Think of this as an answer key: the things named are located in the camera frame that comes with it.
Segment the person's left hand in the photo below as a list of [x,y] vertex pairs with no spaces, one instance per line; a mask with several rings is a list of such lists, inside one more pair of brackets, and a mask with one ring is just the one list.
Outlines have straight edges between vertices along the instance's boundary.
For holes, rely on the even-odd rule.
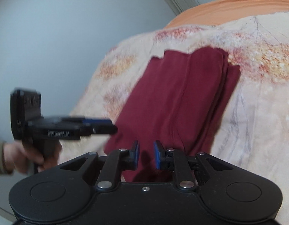
[[16,170],[22,174],[26,173],[29,163],[38,165],[38,171],[42,172],[58,164],[58,159],[62,146],[58,142],[55,146],[54,154],[44,158],[43,155],[28,144],[21,142],[7,143],[3,145],[3,164],[7,172]]

